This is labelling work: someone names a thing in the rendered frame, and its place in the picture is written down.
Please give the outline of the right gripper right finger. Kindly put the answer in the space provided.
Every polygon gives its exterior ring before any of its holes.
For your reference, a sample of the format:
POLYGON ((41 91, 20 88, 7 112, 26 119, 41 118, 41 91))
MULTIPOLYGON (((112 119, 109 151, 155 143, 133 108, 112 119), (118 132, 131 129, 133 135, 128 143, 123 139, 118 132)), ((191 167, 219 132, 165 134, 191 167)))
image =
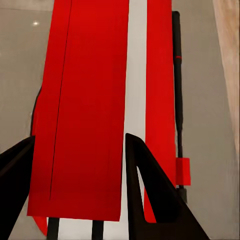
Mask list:
POLYGON ((145 142, 125 134, 129 240, 210 240, 145 142), (145 220, 139 168, 156 223, 145 220))

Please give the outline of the radio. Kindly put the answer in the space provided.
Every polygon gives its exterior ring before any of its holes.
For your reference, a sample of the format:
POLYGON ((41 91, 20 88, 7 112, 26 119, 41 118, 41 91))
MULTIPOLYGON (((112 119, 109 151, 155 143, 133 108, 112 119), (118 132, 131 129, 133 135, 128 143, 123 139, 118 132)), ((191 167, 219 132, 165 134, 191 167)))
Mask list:
MULTIPOLYGON (((180 29, 172 0, 54 0, 27 208, 46 240, 129 240, 126 133, 187 203, 180 29)), ((157 223, 137 173, 145 220, 157 223)))

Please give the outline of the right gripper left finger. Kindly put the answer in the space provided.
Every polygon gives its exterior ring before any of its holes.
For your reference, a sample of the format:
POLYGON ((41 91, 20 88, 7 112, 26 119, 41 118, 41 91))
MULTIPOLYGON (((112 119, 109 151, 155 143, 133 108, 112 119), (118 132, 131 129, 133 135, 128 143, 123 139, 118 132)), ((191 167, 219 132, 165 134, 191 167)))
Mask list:
POLYGON ((0 154, 0 240, 8 240, 30 192, 36 136, 0 154))

